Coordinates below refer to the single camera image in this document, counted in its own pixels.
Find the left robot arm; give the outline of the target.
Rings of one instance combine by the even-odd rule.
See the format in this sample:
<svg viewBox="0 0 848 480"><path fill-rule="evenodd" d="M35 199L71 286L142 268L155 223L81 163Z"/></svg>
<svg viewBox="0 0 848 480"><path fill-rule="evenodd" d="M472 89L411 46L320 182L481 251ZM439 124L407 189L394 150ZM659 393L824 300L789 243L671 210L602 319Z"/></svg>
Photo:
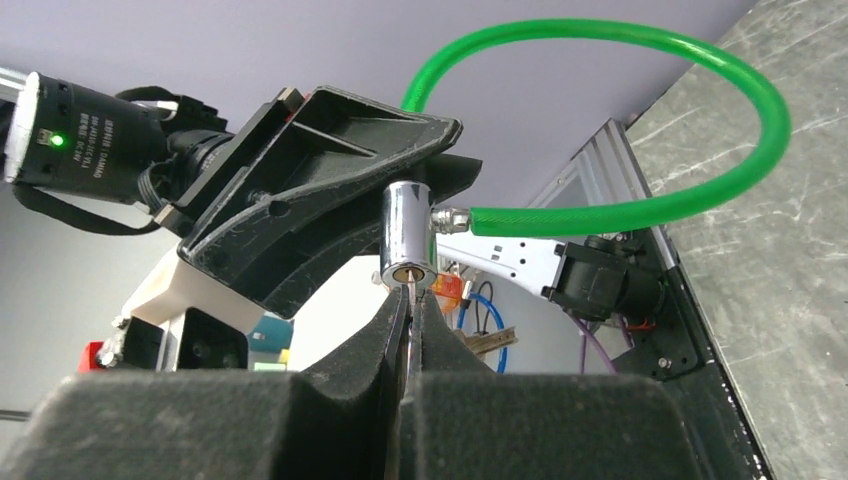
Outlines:
<svg viewBox="0 0 848 480"><path fill-rule="evenodd" d="M294 316L342 265L373 254L383 191L419 181L442 202L482 163L451 153L462 126L335 88L279 92L237 132L157 86L111 96L37 72L1 111L4 178L26 208L91 233L134 228L63 195L147 207L192 267Z"/></svg>

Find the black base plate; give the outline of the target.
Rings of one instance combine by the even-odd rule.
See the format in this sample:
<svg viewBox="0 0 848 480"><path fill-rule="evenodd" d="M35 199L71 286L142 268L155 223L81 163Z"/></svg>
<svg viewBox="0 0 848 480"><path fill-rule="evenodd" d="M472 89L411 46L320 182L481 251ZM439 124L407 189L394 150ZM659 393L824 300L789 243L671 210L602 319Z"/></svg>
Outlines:
<svg viewBox="0 0 848 480"><path fill-rule="evenodd" d="M616 369L659 382L674 399L703 478L773 478L670 240L660 228L623 238L630 263L655 274L662 295L649 314L624 314L633 345Z"/></svg>

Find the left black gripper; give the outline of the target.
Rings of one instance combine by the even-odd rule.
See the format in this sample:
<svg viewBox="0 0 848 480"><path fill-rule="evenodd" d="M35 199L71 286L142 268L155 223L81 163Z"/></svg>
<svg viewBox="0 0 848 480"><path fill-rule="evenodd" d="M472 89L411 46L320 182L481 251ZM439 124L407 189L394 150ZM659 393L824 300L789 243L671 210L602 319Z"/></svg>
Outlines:
<svg viewBox="0 0 848 480"><path fill-rule="evenodd" d="M153 221L212 279L283 317L353 256L376 247L381 196L420 161L448 153L450 117L412 113L335 87L286 87L236 133L169 137L173 197Z"/></svg>

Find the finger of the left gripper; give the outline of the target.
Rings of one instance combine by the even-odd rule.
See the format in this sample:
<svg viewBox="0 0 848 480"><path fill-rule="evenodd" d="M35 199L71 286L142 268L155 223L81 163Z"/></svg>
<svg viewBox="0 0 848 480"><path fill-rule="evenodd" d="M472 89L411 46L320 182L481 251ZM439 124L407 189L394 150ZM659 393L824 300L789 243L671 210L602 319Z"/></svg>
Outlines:
<svg viewBox="0 0 848 480"><path fill-rule="evenodd" d="M411 170L411 179L428 186L432 200L441 203L469 189L482 166L476 158L440 153L418 162Z"/></svg>

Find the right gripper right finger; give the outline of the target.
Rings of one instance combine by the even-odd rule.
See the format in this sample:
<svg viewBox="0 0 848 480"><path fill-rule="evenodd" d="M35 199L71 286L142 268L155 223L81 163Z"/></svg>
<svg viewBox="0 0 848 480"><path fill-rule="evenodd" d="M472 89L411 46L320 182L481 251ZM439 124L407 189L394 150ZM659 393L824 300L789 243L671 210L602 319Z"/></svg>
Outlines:
<svg viewBox="0 0 848 480"><path fill-rule="evenodd" d="M401 479L696 479L683 419L628 375L509 375L420 302L422 368L407 381L409 290L397 294Z"/></svg>

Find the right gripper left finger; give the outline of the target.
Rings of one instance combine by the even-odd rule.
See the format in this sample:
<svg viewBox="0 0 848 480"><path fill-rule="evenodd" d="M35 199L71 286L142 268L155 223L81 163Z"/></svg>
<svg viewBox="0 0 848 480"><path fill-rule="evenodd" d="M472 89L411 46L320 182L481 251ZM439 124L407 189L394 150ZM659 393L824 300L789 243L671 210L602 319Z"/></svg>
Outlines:
<svg viewBox="0 0 848 480"><path fill-rule="evenodd" d="M5 479L394 479L410 291L301 372L71 377L35 411Z"/></svg>

